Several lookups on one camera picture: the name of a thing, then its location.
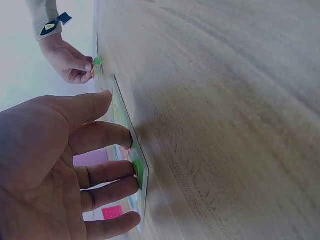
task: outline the person's arm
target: person's arm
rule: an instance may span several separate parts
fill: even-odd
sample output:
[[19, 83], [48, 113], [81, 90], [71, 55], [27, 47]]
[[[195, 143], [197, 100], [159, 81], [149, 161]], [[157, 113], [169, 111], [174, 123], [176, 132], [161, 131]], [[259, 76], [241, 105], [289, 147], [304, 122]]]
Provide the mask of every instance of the person's arm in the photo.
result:
[[25, 0], [25, 2], [32, 17], [34, 36], [38, 41], [62, 32], [62, 26], [59, 22], [53, 32], [41, 36], [44, 26], [59, 16], [56, 0]]
[[61, 23], [49, 34], [41, 36], [48, 23], [59, 17], [56, 0], [25, 0], [33, 20], [35, 38], [43, 55], [68, 83], [85, 84], [93, 78], [93, 58], [81, 54], [62, 39]]

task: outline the finger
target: finger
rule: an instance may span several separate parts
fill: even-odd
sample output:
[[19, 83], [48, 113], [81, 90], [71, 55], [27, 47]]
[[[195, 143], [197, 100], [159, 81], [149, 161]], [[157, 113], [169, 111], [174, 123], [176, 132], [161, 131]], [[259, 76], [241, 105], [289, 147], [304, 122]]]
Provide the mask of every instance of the finger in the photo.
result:
[[81, 60], [81, 59], [73, 59], [71, 61], [67, 62], [67, 68], [69, 69], [75, 69], [79, 71], [84, 71], [86, 73], [89, 73], [91, 69], [93, 68], [92, 62]]
[[132, 145], [130, 131], [124, 126], [109, 122], [91, 122], [70, 134], [69, 144], [73, 155], [88, 153], [110, 145], [129, 149]]
[[70, 75], [70, 82], [72, 84], [86, 84], [93, 77], [94, 75], [91, 72], [75, 72]]
[[86, 56], [86, 57], [85, 57], [85, 60], [86, 60], [88, 63], [91, 63], [91, 64], [94, 63], [94, 59], [93, 59], [91, 56]]
[[93, 122], [106, 114], [112, 102], [110, 91], [67, 97], [42, 97], [41, 104], [60, 113], [68, 122], [70, 131]]
[[81, 191], [82, 211], [86, 213], [114, 203], [135, 194], [138, 189], [137, 179], [129, 176], [100, 188]]
[[74, 171], [81, 189], [89, 189], [135, 175], [135, 169], [130, 161], [109, 161], [95, 166], [78, 166]]
[[141, 221], [137, 212], [128, 212], [111, 220], [86, 221], [87, 240], [105, 240], [124, 235]]

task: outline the wooden surface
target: wooden surface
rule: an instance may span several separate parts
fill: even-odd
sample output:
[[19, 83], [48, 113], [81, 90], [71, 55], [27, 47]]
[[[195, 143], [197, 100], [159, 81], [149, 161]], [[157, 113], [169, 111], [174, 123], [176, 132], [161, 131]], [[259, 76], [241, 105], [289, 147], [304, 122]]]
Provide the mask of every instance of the wooden surface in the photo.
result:
[[320, 1], [95, 7], [150, 168], [136, 239], [320, 239]]

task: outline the pink sticky note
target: pink sticky note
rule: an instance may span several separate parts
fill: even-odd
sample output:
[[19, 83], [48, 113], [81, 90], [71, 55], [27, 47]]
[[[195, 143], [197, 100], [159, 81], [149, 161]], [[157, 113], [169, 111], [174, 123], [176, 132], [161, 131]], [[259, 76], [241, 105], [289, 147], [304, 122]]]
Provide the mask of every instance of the pink sticky note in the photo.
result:
[[120, 217], [124, 213], [122, 212], [121, 206], [113, 206], [113, 207], [103, 208], [102, 214], [103, 214], [104, 220], [110, 220], [110, 219], [115, 219], [117, 217]]

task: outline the sleeve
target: sleeve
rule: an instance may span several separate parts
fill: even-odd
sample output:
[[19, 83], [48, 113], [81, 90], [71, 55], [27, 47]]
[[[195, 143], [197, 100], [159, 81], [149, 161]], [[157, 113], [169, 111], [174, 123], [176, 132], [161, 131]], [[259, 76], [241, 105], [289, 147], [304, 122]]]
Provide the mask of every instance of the sleeve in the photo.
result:
[[62, 32], [59, 22], [53, 32], [41, 36], [45, 25], [59, 16], [56, 0], [25, 0], [25, 2], [32, 17], [33, 32], [37, 41]]

